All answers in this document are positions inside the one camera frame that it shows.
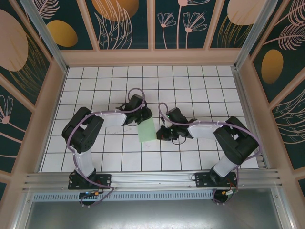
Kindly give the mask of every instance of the green cloth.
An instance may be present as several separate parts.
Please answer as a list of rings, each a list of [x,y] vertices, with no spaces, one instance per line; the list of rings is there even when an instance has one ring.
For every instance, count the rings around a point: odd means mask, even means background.
[[[140,142],[148,142],[157,139],[153,118],[145,120],[138,125],[138,136]]]

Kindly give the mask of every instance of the dark teal wallpaper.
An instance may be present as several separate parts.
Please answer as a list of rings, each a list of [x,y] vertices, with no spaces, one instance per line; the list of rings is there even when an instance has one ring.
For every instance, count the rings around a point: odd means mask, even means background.
[[[156,49],[203,48],[214,7],[214,0],[156,0]]]
[[[225,0],[210,48],[241,48],[265,0]]]
[[[44,42],[44,40],[41,38],[38,30],[36,29],[35,25],[33,24],[33,22],[31,21],[31,19],[29,18],[29,16],[27,15],[27,13],[25,12],[22,4],[20,3],[19,0],[17,0],[17,3],[19,4],[20,8],[22,9],[23,13],[26,15],[28,21],[30,22],[31,26],[33,27],[33,29],[35,30],[35,32],[37,33],[37,35],[40,37],[40,40],[42,41],[42,43],[44,44],[44,47],[46,47],[46,49],[48,50],[48,53],[50,54],[51,57],[53,57],[52,53],[50,52],[48,46],[46,45],[46,43]]]
[[[7,0],[0,21],[0,74],[36,104],[50,63]]]
[[[33,3],[60,50],[93,49],[76,0],[33,0]]]
[[[305,2],[292,0],[253,61],[271,102],[305,67]]]
[[[148,49],[146,0],[86,0],[100,49]]]
[[[256,40],[256,42],[255,42],[255,44],[253,45],[252,49],[250,50],[250,56],[252,56],[252,53],[253,53],[254,50],[256,49],[256,47],[257,47],[257,45],[258,45],[258,43],[259,43],[259,41],[260,41],[262,35],[266,32],[268,26],[270,25],[270,22],[272,21],[273,17],[275,16],[276,12],[278,11],[278,8],[281,6],[282,3],[283,3],[283,0],[278,0],[278,2],[277,2],[277,4],[276,4],[276,7],[275,7],[275,9],[273,10],[271,16],[269,17],[269,20],[268,20],[268,22],[266,23],[266,25],[265,25],[263,31],[260,33],[260,35],[258,36],[258,38],[257,38],[257,40]]]
[[[0,86],[0,170],[10,173],[32,113]]]
[[[299,185],[300,185],[300,187],[301,187],[303,196],[304,196],[304,198],[305,198],[305,178],[304,178],[304,179],[301,179],[301,180],[298,180],[298,182],[299,182]]]
[[[1,202],[1,200],[2,200],[2,196],[3,196],[3,194],[4,194],[5,188],[6,188],[6,184],[0,182],[0,202]]]
[[[305,167],[305,80],[272,112],[293,168]]]

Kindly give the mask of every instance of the grid floor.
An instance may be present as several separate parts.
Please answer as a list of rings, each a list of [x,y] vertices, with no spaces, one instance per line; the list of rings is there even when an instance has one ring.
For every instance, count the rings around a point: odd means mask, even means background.
[[[69,68],[41,172],[71,172],[72,153],[61,132],[82,106],[93,111],[111,110],[126,102],[127,92],[142,88],[160,128],[158,103],[178,107],[188,118],[225,121],[236,116],[246,125],[230,66],[129,66]],[[210,169],[223,151],[216,141],[187,139],[177,146],[154,140],[139,143],[137,127],[101,129],[92,147],[97,171],[173,171]],[[241,165],[258,168],[255,158]]]

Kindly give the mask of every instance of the enclosure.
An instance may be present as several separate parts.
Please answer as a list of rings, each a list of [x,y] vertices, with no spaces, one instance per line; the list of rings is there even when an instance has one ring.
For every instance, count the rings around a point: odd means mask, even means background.
[[[2,227],[305,228],[304,25],[304,0],[1,1]],[[62,131],[81,107],[114,110],[132,88],[155,131],[166,103],[187,120],[234,116],[258,137],[232,201],[213,203],[223,188],[193,180],[225,155],[220,143],[141,142],[140,127],[118,125],[91,148],[114,192],[81,207]]]

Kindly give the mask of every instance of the ventilation slot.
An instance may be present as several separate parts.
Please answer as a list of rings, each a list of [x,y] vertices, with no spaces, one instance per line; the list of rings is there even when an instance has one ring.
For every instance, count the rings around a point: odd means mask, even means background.
[[[137,201],[137,200],[188,200],[188,199],[212,199],[212,190],[192,191],[151,191],[151,192],[113,192],[104,201]],[[85,198],[83,201],[100,200],[106,194]],[[34,202],[72,202],[80,201],[80,193],[36,193]]]

